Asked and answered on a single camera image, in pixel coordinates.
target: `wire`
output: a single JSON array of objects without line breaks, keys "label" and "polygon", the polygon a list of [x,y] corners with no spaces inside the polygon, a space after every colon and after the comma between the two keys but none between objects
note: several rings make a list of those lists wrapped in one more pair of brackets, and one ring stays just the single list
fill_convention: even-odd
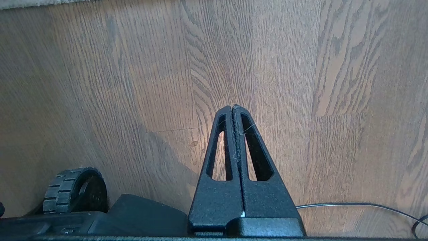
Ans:
[{"label": "wire", "polygon": [[307,205],[300,205],[300,206],[296,206],[297,209],[302,209],[302,208],[315,208],[315,207],[337,207],[337,206],[370,206],[370,207],[376,207],[376,208],[382,208],[382,209],[386,209],[398,214],[401,214],[403,216],[406,216],[410,219],[413,219],[414,221],[416,221],[413,226],[412,226],[412,234],[415,238],[418,238],[418,236],[416,235],[416,227],[422,223],[425,226],[428,226],[428,223],[425,223],[424,220],[426,220],[428,218],[428,215],[425,215],[421,218],[416,218],[413,217],[412,215],[409,215],[407,213],[404,213],[400,210],[394,209],[394,208],[390,208],[387,206],[383,206],[380,204],[375,204],[375,203],[370,203],[370,202],[325,202],[325,203],[314,203],[314,204],[307,204]]}]

